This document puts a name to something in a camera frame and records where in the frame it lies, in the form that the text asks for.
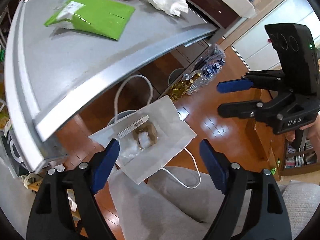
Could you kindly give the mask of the right hand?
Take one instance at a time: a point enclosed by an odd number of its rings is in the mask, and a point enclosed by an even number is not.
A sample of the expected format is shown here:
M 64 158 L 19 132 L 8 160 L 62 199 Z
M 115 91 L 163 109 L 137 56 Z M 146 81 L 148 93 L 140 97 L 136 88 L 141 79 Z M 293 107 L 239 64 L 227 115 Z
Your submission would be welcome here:
M 319 119 L 319 114 L 318 114 L 315 122 L 300 128 L 300 130 L 306 130 L 306 129 L 308 130 L 306 137 L 310 140 L 310 142 L 313 146 L 313 150 L 317 154 L 317 157 L 319 157 L 319 154 L 320 154 L 320 119 Z

